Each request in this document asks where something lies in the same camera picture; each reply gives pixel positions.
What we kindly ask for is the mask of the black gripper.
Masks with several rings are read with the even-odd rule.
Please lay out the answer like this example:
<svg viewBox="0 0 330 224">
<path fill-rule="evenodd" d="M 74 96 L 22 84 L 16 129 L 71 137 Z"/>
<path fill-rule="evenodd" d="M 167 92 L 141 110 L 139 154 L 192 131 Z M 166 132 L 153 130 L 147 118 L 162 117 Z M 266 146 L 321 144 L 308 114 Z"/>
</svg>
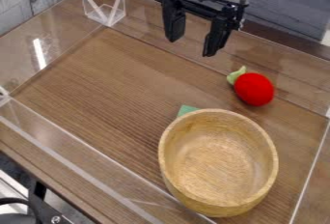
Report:
<svg viewBox="0 0 330 224">
<path fill-rule="evenodd" d="M 163 7 L 165 35 L 170 42 L 178 41 L 186 32 L 186 12 L 212 20 L 205 38 L 204 57 L 212 57 L 226 45 L 232 30 L 244 22 L 248 0 L 161 0 Z"/>
</svg>

